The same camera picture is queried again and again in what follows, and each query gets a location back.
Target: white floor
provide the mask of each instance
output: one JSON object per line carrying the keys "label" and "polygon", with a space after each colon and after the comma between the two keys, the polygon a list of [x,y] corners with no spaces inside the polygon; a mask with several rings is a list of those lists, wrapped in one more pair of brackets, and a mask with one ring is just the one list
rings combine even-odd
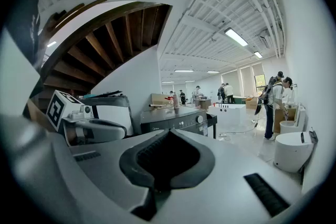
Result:
{"label": "white floor", "polygon": [[[268,165],[278,169],[274,164],[275,141],[264,139],[266,127],[266,111],[264,107],[258,115],[254,115],[255,110],[246,109],[247,120],[239,126],[226,126],[225,128],[216,125],[216,135],[219,141],[237,145],[241,150],[248,151],[258,156]],[[213,128],[208,129],[208,136],[213,137]],[[290,177],[296,184],[300,185],[301,175],[280,170]]]}

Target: gray surface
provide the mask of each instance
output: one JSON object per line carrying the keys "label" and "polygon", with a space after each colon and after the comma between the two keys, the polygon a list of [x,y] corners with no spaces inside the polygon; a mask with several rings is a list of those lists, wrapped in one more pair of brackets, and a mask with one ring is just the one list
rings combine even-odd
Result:
{"label": "gray surface", "polygon": [[164,109],[156,109],[152,111],[143,111],[141,113],[141,123],[177,119],[183,116],[198,113],[200,111],[201,110],[199,109],[190,108],[188,106],[180,106],[178,109],[164,108]]}
{"label": "gray surface", "polygon": [[[92,182],[126,210],[143,204],[145,188],[133,186],[119,169],[122,152],[161,131],[98,145],[72,148],[73,154],[97,150],[97,157],[78,164]],[[259,158],[209,137],[178,130],[208,146],[216,163],[212,173],[198,186],[173,190],[152,218],[152,223],[261,223],[269,213],[243,176],[258,173],[284,200],[292,204],[301,197],[300,188],[287,176]]]}

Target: white ceiling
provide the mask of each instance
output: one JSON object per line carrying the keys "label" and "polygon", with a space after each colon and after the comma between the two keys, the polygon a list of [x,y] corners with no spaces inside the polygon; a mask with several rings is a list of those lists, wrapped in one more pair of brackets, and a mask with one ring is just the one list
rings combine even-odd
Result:
{"label": "white ceiling", "polygon": [[[40,0],[39,9],[42,13],[47,13],[61,1],[64,0]],[[188,7],[178,15],[176,21],[173,24],[170,22],[172,34],[169,34],[167,41],[160,40],[162,81],[198,80],[211,76],[207,73],[208,70],[224,72],[256,60],[255,51],[259,51],[264,57],[275,55],[271,41],[268,41],[267,48],[259,38],[260,33],[267,29],[266,22],[272,26],[270,14],[274,14],[278,31],[276,34],[279,33],[280,36],[279,48],[283,52],[284,38],[279,30],[279,14],[274,1],[266,1],[270,6],[268,11],[271,12],[265,11],[263,18],[258,11],[259,4],[263,10],[267,10],[263,6],[263,0],[190,0]],[[242,47],[227,37],[224,30],[228,27],[240,34],[248,45]],[[175,73],[176,69],[195,71]]]}

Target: toilet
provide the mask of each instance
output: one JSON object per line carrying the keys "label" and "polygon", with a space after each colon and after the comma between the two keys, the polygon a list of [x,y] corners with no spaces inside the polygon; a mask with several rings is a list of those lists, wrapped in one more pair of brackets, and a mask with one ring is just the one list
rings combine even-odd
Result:
{"label": "toilet", "polygon": [[275,139],[274,165],[296,173],[309,158],[313,147],[309,132],[279,134]]}
{"label": "toilet", "polygon": [[304,126],[304,120],[306,119],[306,110],[300,104],[296,109],[295,118],[293,121],[281,121],[280,122],[280,134],[302,132]]}

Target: ceiling light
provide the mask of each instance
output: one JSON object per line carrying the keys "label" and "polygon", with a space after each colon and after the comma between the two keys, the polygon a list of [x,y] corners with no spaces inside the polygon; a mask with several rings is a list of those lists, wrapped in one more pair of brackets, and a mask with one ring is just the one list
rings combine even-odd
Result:
{"label": "ceiling light", "polygon": [[48,44],[47,47],[50,47],[50,46],[52,46],[53,44],[56,44],[56,41],[54,41],[54,42]]}
{"label": "ceiling light", "polygon": [[243,40],[243,38],[239,34],[237,34],[236,32],[234,32],[232,30],[232,28],[226,29],[225,30],[225,34],[227,36],[229,36],[230,38],[234,39],[235,41],[237,41],[242,46],[246,46],[247,45],[247,42],[245,40]]}
{"label": "ceiling light", "polygon": [[260,54],[260,52],[256,51],[254,54],[255,54],[259,59],[262,58],[262,55]]}
{"label": "ceiling light", "polygon": [[194,72],[194,70],[175,70],[175,72]]}

